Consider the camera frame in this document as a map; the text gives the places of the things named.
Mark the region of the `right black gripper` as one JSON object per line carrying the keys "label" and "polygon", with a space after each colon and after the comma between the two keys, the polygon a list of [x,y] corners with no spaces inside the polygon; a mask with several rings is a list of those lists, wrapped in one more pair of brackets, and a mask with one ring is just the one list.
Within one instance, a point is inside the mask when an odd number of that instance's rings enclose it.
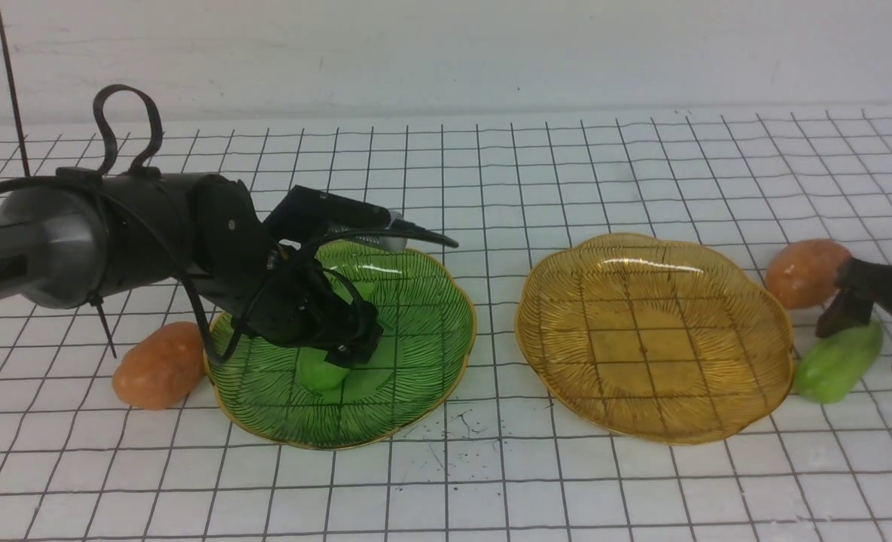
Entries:
{"label": "right black gripper", "polygon": [[817,320],[816,337],[866,328],[875,305],[892,315],[892,264],[848,258],[838,268],[837,287],[840,291]]}

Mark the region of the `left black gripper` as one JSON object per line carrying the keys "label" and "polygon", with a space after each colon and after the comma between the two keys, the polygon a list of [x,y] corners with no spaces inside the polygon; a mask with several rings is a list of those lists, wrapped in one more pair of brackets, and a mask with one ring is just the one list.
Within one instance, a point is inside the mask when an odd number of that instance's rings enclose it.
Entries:
{"label": "left black gripper", "polygon": [[[240,333],[281,347],[310,346],[323,331],[329,284],[315,258],[274,242],[212,243],[212,302],[240,326]],[[359,336],[327,350],[340,368],[366,364],[378,349],[383,326],[373,321]]]}

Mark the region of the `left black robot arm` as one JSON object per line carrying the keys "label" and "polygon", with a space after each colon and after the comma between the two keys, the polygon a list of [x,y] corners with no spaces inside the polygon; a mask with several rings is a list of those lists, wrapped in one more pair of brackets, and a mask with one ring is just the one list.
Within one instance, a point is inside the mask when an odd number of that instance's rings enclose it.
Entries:
{"label": "left black robot arm", "polygon": [[156,169],[62,168],[2,182],[0,195],[0,300],[101,306],[174,278],[218,363],[243,337],[260,337],[353,367],[383,336],[376,306],[316,253],[342,239],[379,247],[400,218],[385,207],[297,187],[260,219],[240,181]]}

